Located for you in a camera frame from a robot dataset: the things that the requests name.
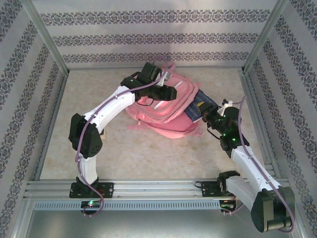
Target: beige floor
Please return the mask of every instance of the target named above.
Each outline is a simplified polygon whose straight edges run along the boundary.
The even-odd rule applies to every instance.
[[[42,171],[42,179],[74,179],[75,152],[68,141],[70,119],[102,102],[120,81],[136,69],[72,70],[62,98]],[[201,82],[201,89],[217,103],[223,98],[240,101],[244,93],[236,69],[178,68],[177,71]],[[262,161],[251,117],[245,104],[242,130]],[[216,178],[219,172],[241,171],[221,150],[219,141],[208,134],[168,139],[151,130],[128,130],[136,124],[122,111],[106,127],[106,139],[97,157],[101,179],[194,179]]]

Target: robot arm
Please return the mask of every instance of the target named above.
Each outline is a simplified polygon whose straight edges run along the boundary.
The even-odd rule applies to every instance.
[[[121,86],[99,106],[83,116],[75,114],[72,117],[68,139],[72,142],[72,147],[76,152],[79,147],[80,135],[89,121],[78,156],[81,174],[78,175],[76,180],[83,190],[88,190],[86,183],[94,186],[98,185],[96,156],[103,145],[100,138],[101,131],[117,114],[143,96],[148,96],[153,100],[174,100],[176,90],[173,87],[163,85],[164,81],[169,79],[169,76],[168,72],[162,72],[159,67],[146,63],[141,72],[136,72],[123,79]],[[158,81],[155,85],[147,87],[155,81]]]
[[[254,225],[260,232],[294,226],[291,221],[295,213],[295,196],[290,187],[282,187],[262,166],[255,157],[250,144],[239,132],[239,109],[224,104],[224,109],[211,104],[202,103],[199,110],[207,127],[217,130],[221,148],[242,169],[248,182],[237,172],[219,175],[220,191],[228,191],[237,196],[251,211]]]

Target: wall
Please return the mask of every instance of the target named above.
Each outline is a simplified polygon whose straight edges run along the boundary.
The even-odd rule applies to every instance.
[[[0,238],[33,177],[64,79],[18,0],[0,1]]]
[[[275,157],[317,237],[317,1],[291,0],[249,72]]]
[[[67,66],[242,66],[276,0],[35,0]]]

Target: cable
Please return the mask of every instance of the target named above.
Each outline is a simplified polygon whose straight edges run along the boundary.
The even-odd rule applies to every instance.
[[[208,130],[208,128],[207,128],[207,131],[208,131],[214,138],[216,138],[217,140],[220,140],[220,138],[217,137],[215,134],[213,134],[210,130]]]
[[[202,188],[202,182],[200,182],[200,186],[197,186],[196,184],[197,184],[198,182],[200,182],[200,181],[196,181],[196,182],[194,183],[194,186],[197,187],[197,188]]]
[[[240,102],[237,102],[237,103],[232,103],[232,105],[237,105],[237,104],[240,104],[242,103],[242,100]]]
[[[289,208],[289,206],[287,205],[286,201],[284,200],[284,198],[282,197],[282,195],[279,193],[279,191],[274,187],[274,185],[272,184],[272,182],[270,182],[269,178],[266,176],[266,174],[263,172],[263,170],[261,169],[261,167],[258,165],[258,163],[255,161],[255,159],[251,156],[251,154],[248,152],[247,148],[246,148],[246,145],[244,143],[244,140],[243,140],[243,136],[242,136],[242,132],[241,132],[241,109],[242,109],[242,106],[243,106],[243,103],[246,99],[246,96],[244,96],[241,100],[241,104],[240,104],[240,108],[239,108],[239,116],[238,116],[238,127],[239,127],[239,136],[240,136],[240,140],[241,140],[241,143],[242,143],[242,147],[243,149],[245,150],[246,154],[248,155],[248,157],[252,160],[252,162],[255,164],[255,166],[258,168],[258,170],[260,171],[260,173],[262,174],[262,176],[265,178],[265,180],[267,181],[267,183],[272,187],[272,189],[274,190],[274,192],[276,193],[276,195],[278,196],[278,198],[282,201],[283,205],[285,206],[287,212],[289,213],[290,215],[290,218],[291,218],[291,221],[292,221],[292,227],[291,229],[289,230],[282,230],[282,229],[279,229],[280,232],[283,232],[283,233],[292,233],[294,231],[294,228],[295,228],[295,217],[291,211],[291,209]]]
[[[221,208],[222,210],[225,210],[229,213],[229,215],[232,215],[234,213],[236,213],[237,211],[239,211],[241,208],[244,207],[244,204],[242,204],[240,207],[238,207],[237,209],[235,209],[234,211],[230,211],[229,209],[226,209],[226,208]]]
[[[150,106],[150,105],[152,105],[153,104],[153,102],[154,102],[154,99],[152,99],[152,102],[150,103],[150,104],[148,104],[148,105],[146,105],[146,104],[141,104],[141,103],[139,103],[138,101],[136,102],[138,105],[140,105],[140,106]]]
[[[227,211],[228,213],[225,213],[223,212],[223,215],[224,216],[227,216],[227,215],[232,215],[233,213],[235,213],[236,211],[239,211],[242,207],[244,207],[244,205],[242,204],[239,208],[237,208],[235,211],[229,211],[228,209],[225,209],[225,208],[222,208],[223,210]],[[241,218],[238,213],[235,214],[235,217],[237,219],[240,220],[240,222],[242,222],[245,227],[249,227],[250,229],[254,229],[254,226],[252,226],[250,223],[248,223],[244,218]]]
[[[104,102],[96,111],[95,111],[95,114],[91,115],[91,117],[87,120],[86,124],[84,125],[84,128],[80,134],[80,138],[79,138],[79,142],[78,142],[78,148],[77,148],[77,151],[76,151],[76,157],[75,157],[75,162],[77,163],[77,168],[78,168],[78,172],[79,172],[79,176],[81,177],[82,181],[84,182],[85,185],[87,185],[92,191],[94,191],[101,199],[101,205],[100,205],[100,208],[99,210],[97,210],[94,214],[91,214],[89,215],[90,217],[92,216],[95,216],[97,215],[98,213],[100,213],[105,205],[105,200],[104,200],[104,197],[96,190],[94,189],[87,181],[86,179],[83,177],[83,173],[82,173],[82,170],[80,168],[80,159],[79,159],[79,154],[80,154],[80,149],[81,149],[81,146],[82,146],[82,143],[83,143],[83,138],[84,138],[84,134],[86,132],[86,129],[89,125],[89,123],[93,120],[93,118],[96,117],[96,115],[108,104],[110,103],[112,100],[120,97],[121,95],[123,94],[126,94],[126,93],[129,93],[129,92],[134,92],[134,91],[137,91],[137,90],[140,90],[140,89],[144,89],[144,88],[148,88],[148,87],[151,87],[155,84],[157,84],[162,78],[164,77],[164,74],[161,73],[159,79],[155,80],[154,82],[150,83],[150,84],[147,84],[147,85],[144,85],[144,86],[141,86],[141,87],[137,87],[137,88],[132,88],[132,89],[129,89],[129,90],[126,90],[126,91],[123,91],[121,93],[118,93],[117,95],[113,96],[112,98],[110,98],[109,100],[107,100],[106,102]]]

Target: book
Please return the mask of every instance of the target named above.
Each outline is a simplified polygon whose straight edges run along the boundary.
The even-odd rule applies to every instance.
[[[185,109],[185,113],[192,122],[197,122],[203,118],[197,106],[197,104],[201,102],[211,103],[217,106],[217,103],[215,103],[214,100],[207,96],[202,90],[198,90],[192,103]]]

